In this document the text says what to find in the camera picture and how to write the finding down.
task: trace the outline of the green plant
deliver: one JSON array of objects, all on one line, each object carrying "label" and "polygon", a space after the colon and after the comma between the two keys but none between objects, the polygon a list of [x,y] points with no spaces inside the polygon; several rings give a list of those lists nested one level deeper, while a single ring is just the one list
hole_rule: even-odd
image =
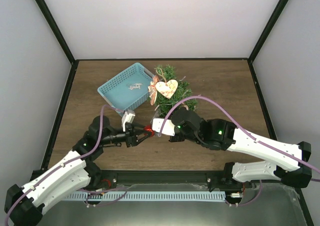
[{"label": "green plant", "polygon": [[[162,65],[158,65],[158,67],[155,69],[155,71],[159,75],[160,80],[163,77],[167,81],[177,80],[175,68],[168,65],[168,64],[166,65],[166,67],[162,67]],[[187,81],[177,80],[177,82],[178,82],[178,87],[170,99],[166,98],[165,96],[163,96],[159,92],[157,93],[155,105],[157,106],[158,109],[160,109],[159,114],[160,114],[160,117],[162,117],[162,118],[164,118],[167,115],[169,110],[176,103],[178,103],[180,100],[183,100],[183,99],[192,95],[191,89],[188,88],[189,83]],[[183,104],[181,104],[178,108],[186,106],[186,108],[188,108],[188,110],[194,111],[196,109],[197,103],[198,103],[197,100],[191,99],[191,100],[188,100],[188,101],[184,102]]]}]

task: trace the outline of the heart ornament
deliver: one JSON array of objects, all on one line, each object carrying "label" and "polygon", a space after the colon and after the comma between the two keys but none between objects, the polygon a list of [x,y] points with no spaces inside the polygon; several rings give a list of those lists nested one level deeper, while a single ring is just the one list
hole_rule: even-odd
[{"label": "heart ornament", "polygon": [[160,81],[156,83],[155,88],[160,94],[170,99],[178,88],[178,82],[175,79],[171,79],[168,82]]}]

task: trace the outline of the purple cable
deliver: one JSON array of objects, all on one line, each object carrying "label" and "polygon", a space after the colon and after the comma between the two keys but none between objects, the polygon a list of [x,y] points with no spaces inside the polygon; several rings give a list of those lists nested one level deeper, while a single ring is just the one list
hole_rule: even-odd
[{"label": "purple cable", "polygon": [[[160,132],[159,132],[159,136],[161,136],[161,133],[162,133],[162,130],[165,126],[165,123],[167,121],[167,119],[169,118],[169,116],[172,114],[172,112],[180,105],[182,104],[183,102],[185,101],[188,101],[188,100],[192,100],[192,99],[200,99],[200,100],[205,100],[205,101],[208,101],[209,103],[215,105],[217,108],[219,108],[242,132],[244,132],[249,138],[253,139],[254,141],[256,141],[256,138],[254,136],[252,136],[249,132],[247,132],[247,130],[245,130],[225,109],[223,109],[219,104],[217,104],[215,101],[207,98],[207,97],[203,97],[203,96],[190,96],[190,97],[186,97],[184,99],[182,99],[181,101],[177,102],[171,109],[170,111],[167,113],[167,115],[165,116],[164,120],[163,120],[163,123],[161,125],[161,129],[160,129]],[[310,163],[307,163],[297,157],[294,157],[292,156],[291,154],[289,153],[286,153],[286,152],[283,152],[281,151],[280,149],[277,149],[276,147],[272,147],[271,145],[265,143],[265,142],[261,142],[261,141],[258,141],[259,144],[271,149],[271,150],[274,150],[280,154],[283,154],[287,157],[289,157],[290,159],[293,159],[295,161],[298,161],[300,164],[303,164],[307,167],[309,167],[310,169],[316,171],[318,174],[320,174],[320,169],[316,168],[315,166],[311,165]]]},{"label": "purple cable", "polygon": [[[75,160],[78,160],[78,159],[82,159],[84,157],[87,157],[89,156],[90,154],[92,154],[99,146],[99,143],[100,143],[100,140],[101,140],[101,136],[102,136],[102,128],[103,128],[103,116],[104,116],[104,109],[105,107],[108,107],[110,109],[113,109],[113,110],[116,110],[116,111],[119,111],[121,113],[124,113],[123,110],[120,110],[120,109],[117,109],[117,108],[114,108],[110,105],[103,105],[102,108],[101,108],[101,111],[100,111],[100,126],[99,126],[99,134],[98,134],[98,139],[96,141],[96,144],[95,146],[93,147],[93,149],[81,156],[78,156],[78,157],[75,157],[75,158],[72,158],[68,161],[66,161],[64,163],[64,165],[67,165],[67,164],[70,164],[71,162],[75,161]],[[46,180],[48,177],[50,177],[54,172],[56,172],[57,170],[59,170],[60,168],[62,168],[61,165],[57,166],[56,168],[54,168],[51,172],[49,172],[46,176],[44,176],[42,179],[40,179],[35,185],[33,185],[34,188],[38,187],[44,180]],[[11,206],[11,208],[8,210],[8,213],[6,214],[5,216],[5,220],[4,220],[4,225],[5,226],[9,226],[8,223],[9,223],[9,218],[10,218],[10,214],[12,213],[12,211],[14,210],[14,208],[18,205],[18,203],[27,195],[29,194],[30,192],[32,191],[32,189],[28,189],[28,191],[26,191],[23,195],[21,195],[15,202],[14,204]]]},{"label": "purple cable", "polygon": [[85,204],[88,206],[89,205],[88,199],[90,199],[91,197],[95,196],[96,194],[108,193],[108,192],[111,192],[111,191],[119,191],[119,190],[125,190],[125,192],[124,192],[124,194],[122,194],[117,199],[115,199],[115,200],[113,200],[111,202],[99,203],[99,204],[95,205],[95,207],[103,207],[103,206],[107,206],[107,205],[112,205],[112,204],[118,202],[119,200],[121,200],[128,193],[127,189],[125,187],[117,187],[117,188],[111,188],[111,189],[107,189],[107,190],[103,190],[103,191],[99,191],[99,192],[98,191],[88,191],[88,190],[85,190],[85,189],[79,189],[78,191],[86,192],[86,193],[91,194],[91,195],[88,195],[88,197],[85,199]]},{"label": "purple cable", "polygon": [[263,188],[263,187],[262,187],[262,180],[259,180],[259,181],[260,181],[260,188],[259,188],[258,194],[257,194],[252,200],[250,200],[249,202],[245,202],[245,203],[238,204],[238,205],[235,204],[236,207],[247,206],[247,205],[253,203],[254,201],[256,201],[256,200],[258,199],[258,197],[260,196],[260,194],[261,194],[261,192],[262,192],[262,188]]}]

